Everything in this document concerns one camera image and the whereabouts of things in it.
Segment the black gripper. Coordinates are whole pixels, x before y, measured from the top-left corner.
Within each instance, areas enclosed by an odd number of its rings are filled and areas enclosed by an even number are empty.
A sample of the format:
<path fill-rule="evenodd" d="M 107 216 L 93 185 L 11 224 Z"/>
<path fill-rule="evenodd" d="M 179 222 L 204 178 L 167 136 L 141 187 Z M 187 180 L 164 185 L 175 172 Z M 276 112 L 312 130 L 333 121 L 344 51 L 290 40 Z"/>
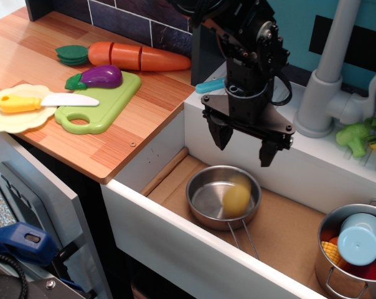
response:
<path fill-rule="evenodd" d="M 238 130 L 262 140 L 259 152 L 261 167 L 269 167 L 278 151 L 290 149 L 294 126 L 274 106 L 283 106 L 293 96 L 285 74 L 273 69 L 262 76 L 257 65 L 226 60 L 225 95 L 204 95 L 210 134 L 215 145 L 224 150 L 233 131 Z"/>

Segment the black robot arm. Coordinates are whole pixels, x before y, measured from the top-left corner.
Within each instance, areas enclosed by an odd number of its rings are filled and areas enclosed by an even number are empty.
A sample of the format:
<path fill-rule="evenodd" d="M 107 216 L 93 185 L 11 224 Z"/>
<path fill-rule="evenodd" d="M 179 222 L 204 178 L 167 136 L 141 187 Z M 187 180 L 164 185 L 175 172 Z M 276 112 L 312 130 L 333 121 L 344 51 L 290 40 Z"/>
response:
<path fill-rule="evenodd" d="M 274 10 L 267 1 L 171 1 L 191 27 L 214 32 L 227 75 L 225 95 L 204 95 L 203 116 L 221 150 L 234 130 L 262 140 L 259 159 L 269 167 L 278 151 L 290 149 L 294 125 L 276 111 L 293 96 L 282 69 L 289 51 L 278 34 Z"/>

